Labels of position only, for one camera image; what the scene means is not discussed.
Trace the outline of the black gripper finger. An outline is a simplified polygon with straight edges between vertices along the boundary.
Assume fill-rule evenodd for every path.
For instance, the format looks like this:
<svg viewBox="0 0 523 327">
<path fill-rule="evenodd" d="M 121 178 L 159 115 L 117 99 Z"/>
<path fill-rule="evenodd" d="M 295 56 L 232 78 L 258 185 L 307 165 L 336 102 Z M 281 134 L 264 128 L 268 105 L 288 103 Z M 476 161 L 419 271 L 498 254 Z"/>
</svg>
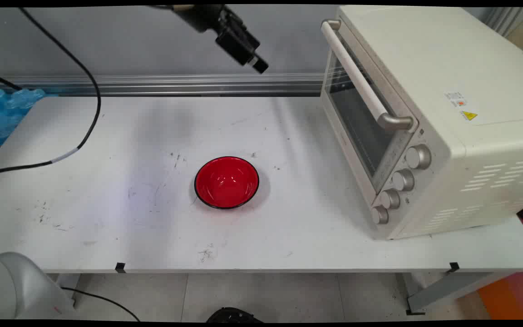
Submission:
<svg viewBox="0 0 523 327">
<path fill-rule="evenodd" d="M 228 6 L 223 7 L 223 21 L 225 27 L 232 31 L 239 41 L 243 41 L 249 50 L 257 50 L 259 41 L 251 35 L 243 20 Z"/>
<path fill-rule="evenodd" d="M 244 42 L 239 41 L 237 36 L 229 29 L 217 35 L 216 43 L 242 66 L 249 65 L 260 74 L 269 68 L 269 64 L 256 54 L 256 50 L 249 50 Z"/>
</svg>

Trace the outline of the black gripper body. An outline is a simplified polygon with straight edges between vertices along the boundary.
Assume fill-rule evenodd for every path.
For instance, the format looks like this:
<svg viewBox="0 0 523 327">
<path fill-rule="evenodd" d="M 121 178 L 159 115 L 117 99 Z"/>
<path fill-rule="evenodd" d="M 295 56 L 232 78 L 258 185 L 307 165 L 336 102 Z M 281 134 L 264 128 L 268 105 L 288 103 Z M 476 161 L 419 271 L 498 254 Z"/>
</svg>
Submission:
<svg viewBox="0 0 523 327">
<path fill-rule="evenodd" d="M 230 27 L 225 5 L 172 5 L 172 10 L 199 33 L 213 30 L 219 34 Z"/>
</svg>

